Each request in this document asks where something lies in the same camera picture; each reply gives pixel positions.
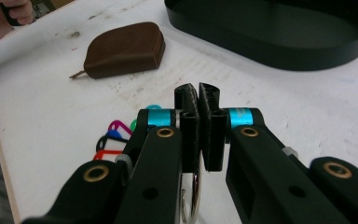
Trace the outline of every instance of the black tray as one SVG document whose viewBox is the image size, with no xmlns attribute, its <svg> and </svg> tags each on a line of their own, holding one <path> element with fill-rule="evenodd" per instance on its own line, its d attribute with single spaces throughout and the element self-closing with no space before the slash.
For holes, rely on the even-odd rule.
<svg viewBox="0 0 358 224">
<path fill-rule="evenodd" d="M 356 0 L 165 0 L 171 24 L 257 62 L 311 71 L 358 57 Z"/>
</svg>

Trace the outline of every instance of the finger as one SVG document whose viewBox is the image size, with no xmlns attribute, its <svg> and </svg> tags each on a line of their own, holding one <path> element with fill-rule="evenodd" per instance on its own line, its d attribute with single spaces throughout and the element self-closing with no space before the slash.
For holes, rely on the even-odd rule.
<svg viewBox="0 0 358 224">
<path fill-rule="evenodd" d="M 26 4 L 31 3 L 29 0 L 4 0 L 2 3 L 5 7 L 20 7 Z"/>
<path fill-rule="evenodd" d="M 18 18 L 17 22 L 21 25 L 27 25 L 30 24 L 31 22 L 34 21 L 34 17 L 33 16 L 29 16 L 29 17 L 23 17 L 23 18 Z"/>
<path fill-rule="evenodd" d="M 13 7 L 8 12 L 10 17 L 13 19 L 19 19 L 19 18 L 28 18 L 32 17 L 32 4 L 31 2 L 27 2 L 25 5 L 22 5 L 20 7 Z"/>
</svg>

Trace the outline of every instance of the white tabletop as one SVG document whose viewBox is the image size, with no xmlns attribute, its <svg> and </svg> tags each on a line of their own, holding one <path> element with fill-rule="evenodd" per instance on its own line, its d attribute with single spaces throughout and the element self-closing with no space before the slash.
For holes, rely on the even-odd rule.
<svg viewBox="0 0 358 224">
<path fill-rule="evenodd" d="M 142 21 L 165 37 L 158 70 L 68 78 L 93 38 Z M 130 124 L 152 104 L 173 108 L 174 88 L 199 82 L 221 90 L 221 107 L 258 107 L 307 166 L 321 156 L 358 166 L 358 59 L 318 72 L 278 70 L 175 29 L 162 0 L 77 0 L 0 41 L 0 157 L 16 222 L 49 210 L 112 120 Z M 204 172 L 199 223 L 240 223 L 225 175 Z"/>
</svg>

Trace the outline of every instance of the brown leather pouch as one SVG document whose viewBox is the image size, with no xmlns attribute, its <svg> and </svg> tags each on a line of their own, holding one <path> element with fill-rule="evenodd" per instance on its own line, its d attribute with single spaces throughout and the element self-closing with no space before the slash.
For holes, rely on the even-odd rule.
<svg viewBox="0 0 358 224">
<path fill-rule="evenodd" d="M 92 78 L 101 78 L 156 69 L 164 50 L 164 37 L 153 22 L 117 28 L 91 42 L 84 72 Z"/>
</svg>

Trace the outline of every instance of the screw hole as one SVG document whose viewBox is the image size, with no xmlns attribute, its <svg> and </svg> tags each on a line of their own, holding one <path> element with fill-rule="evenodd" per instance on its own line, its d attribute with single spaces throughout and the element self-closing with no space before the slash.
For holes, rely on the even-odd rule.
<svg viewBox="0 0 358 224">
<path fill-rule="evenodd" d="M 109 169 L 105 165 L 96 165 L 90 167 L 83 175 L 83 179 L 93 183 L 103 180 L 109 174 Z"/>
<path fill-rule="evenodd" d="M 162 128 L 157 131 L 158 137 L 171 137 L 173 136 L 173 130 L 169 128 Z"/>
<path fill-rule="evenodd" d="M 256 137 L 258 136 L 258 131 L 253 128 L 243 128 L 241 130 L 243 135 L 249 136 L 249 137 Z"/>
<path fill-rule="evenodd" d="M 324 169 L 330 175 L 333 175 L 338 178 L 348 179 L 352 176 L 350 169 L 336 162 L 330 161 L 325 163 Z"/>
</svg>

